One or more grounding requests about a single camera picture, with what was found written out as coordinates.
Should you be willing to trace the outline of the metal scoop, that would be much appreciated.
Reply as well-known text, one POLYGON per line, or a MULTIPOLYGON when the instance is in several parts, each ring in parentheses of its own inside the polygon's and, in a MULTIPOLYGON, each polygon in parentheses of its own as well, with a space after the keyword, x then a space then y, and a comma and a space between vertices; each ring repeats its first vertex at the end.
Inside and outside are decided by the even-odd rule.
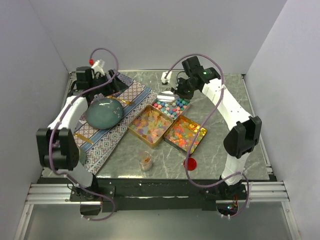
POLYGON ((165 90, 157 93, 156 99, 160 102, 171 103, 174 102, 179 96, 172 92, 171 88, 166 88, 165 90))

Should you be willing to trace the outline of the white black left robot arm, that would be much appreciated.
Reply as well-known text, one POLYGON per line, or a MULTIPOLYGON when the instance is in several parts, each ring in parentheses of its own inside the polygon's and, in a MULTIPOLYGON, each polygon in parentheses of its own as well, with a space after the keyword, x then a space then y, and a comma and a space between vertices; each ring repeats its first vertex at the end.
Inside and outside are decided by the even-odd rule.
POLYGON ((95 95, 113 95, 119 91, 118 71, 105 73, 98 67, 79 67, 76 80, 67 94, 65 105, 56 119, 46 128, 36 132, 39 162, 56 175, 69 179, 88 201, 94 201, 100 189, 93 173, 80 163, 80 150, 75 142, 74 132, 78 120, 92 103, 95 95))

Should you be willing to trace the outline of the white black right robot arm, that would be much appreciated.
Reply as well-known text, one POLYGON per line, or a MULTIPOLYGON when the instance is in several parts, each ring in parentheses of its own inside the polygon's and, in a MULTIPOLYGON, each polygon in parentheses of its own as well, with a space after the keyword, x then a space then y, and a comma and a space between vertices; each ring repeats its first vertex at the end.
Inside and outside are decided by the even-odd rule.
POLYGON ((252 116, 239 104, 225 85, 225 76, 221 67, 210 57, 214 66, 205 69, 199 61, 201 54, 194 53, 179 59, 187 79, 177 80, 172 90, 179 97, 191 99, 194 91, 199 90, 219 111, 228 127, 228 134, 223 140, 227 159, 221 180, 217 183, 219 194, 224 199, 231 199, 237 192, 236 184, 244 177, 244 167, 250 153, 259 143, 262 120, 252 116))

